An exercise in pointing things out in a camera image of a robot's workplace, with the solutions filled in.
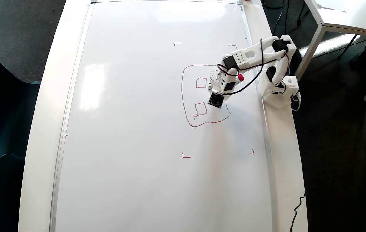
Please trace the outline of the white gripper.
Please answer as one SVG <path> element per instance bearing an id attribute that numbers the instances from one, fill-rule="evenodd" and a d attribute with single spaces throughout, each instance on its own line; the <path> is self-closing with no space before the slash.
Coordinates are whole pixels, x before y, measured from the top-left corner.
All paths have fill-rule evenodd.
<path id="1" fill-rule="evenodd" d="M 213 69 L 209 75 L 208 91 L 222 91 L 223 94 L 235 94 L 234 90 L 237 85 L 244 81 L 244 76 L 233 56 L 223 57 L 217 65 L 217 69 Z"/>

